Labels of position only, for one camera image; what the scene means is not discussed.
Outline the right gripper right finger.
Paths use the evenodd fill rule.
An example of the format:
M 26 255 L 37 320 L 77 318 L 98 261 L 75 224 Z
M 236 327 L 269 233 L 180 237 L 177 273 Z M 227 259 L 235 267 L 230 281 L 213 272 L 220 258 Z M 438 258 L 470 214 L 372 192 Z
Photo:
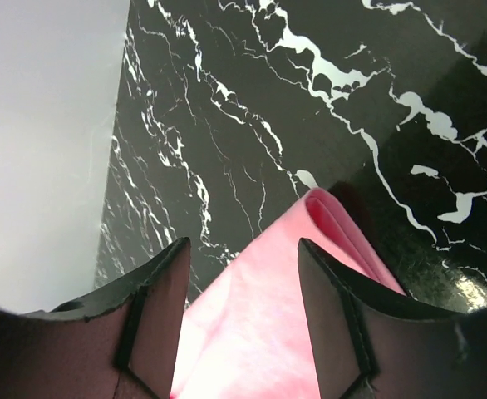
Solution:
M 298 273 L 323 398 L 487 398 L 487 308 L 400 295 L 309 239 Z

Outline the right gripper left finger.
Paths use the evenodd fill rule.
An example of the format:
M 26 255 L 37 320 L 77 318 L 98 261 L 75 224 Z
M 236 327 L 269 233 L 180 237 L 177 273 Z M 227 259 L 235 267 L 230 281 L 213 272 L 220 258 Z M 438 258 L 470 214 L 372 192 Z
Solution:
M 169 397 L 189 271 L 180 238 L 50 312 L 0 309 L 0 398 Z

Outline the pink t shirt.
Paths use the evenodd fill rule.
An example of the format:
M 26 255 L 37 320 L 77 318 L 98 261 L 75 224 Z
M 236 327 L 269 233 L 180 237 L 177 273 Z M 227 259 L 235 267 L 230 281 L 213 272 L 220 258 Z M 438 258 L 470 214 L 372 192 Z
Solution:
M 184 312 L 173 398 L 318 397 L 298 277 L 303 238 L 400 290 L 340 202 L 324 189 L 309 190 Z

